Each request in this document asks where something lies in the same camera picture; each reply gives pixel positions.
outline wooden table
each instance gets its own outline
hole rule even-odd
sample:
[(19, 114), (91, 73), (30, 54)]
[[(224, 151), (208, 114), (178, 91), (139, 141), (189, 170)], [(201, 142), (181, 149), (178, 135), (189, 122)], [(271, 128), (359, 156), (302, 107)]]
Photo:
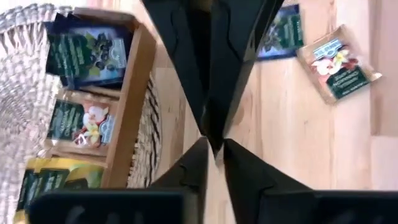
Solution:
[[(378, 25), (381, 24), (380, 14), (377, 14), (380, 2), (383, 2), (383, 8), (388, 8), (385, 4), (398, 8), (397, 3), (387, 1), (286, 0), (285, 3), (300, 3), (306, 43), (313, 42), (340, 24), (346, 24), (368, 57), (371, 41), (381, 44), (383, 37), (386, 38), (382, 34), (375, 40), (371, 38), (377, 36), (375, 32), (378, 30), (387, 30), (386, 26)], [(162, 108), (161, 175), (199, 135), (173, 65), (138, 0), (94, 0), (90, 5), (134, 13), (150, 27), (159, 41), (153, 72)], [(388, 13), (392, 17), (396, 14), (391, 8)], [(396, 54), (393, 50), (389, 52), (390, 55)], [(374, 62), (386, 57), (379, 55), (372, 57)], [(388, 72), (393, 72), (391, 63), (390, 60), (385, 65), (390, 68), (385, 69)], [(374, 99), (375, 94), (379, 101), (387, 97), (386, 92), (392, 94), (389, 80), (381, 81), (378, 87), (374, 87), (378, 83), (364, 87), (336, 106), (328, 106), (295, 58), (257, 63), (228, 137), (315, 189), (398, 189), (394, 180), (398, 140), (386, 137), (394, 136), (394, 128), (397, 130), (395, 135), (398, 135), (398, 116), (388, 113), (382, 114), (378, 122), (371, 119), (377, 109), (383, 112), (391, 108), (384, 106), (380, 109)], [(392, 78), (393, 81), (398, 84), (398, 78)], [(398, 114), (397, 101), (394, 101), (397, 97), (386, 98), (387, 102), (395, 103), (395, 114)], [(380, 126), (380, 123), (390, 128), (377, 133), (375, 126)], [(206, 223), (234, 223), (222, 162), (215, 163), (210, 159)]]

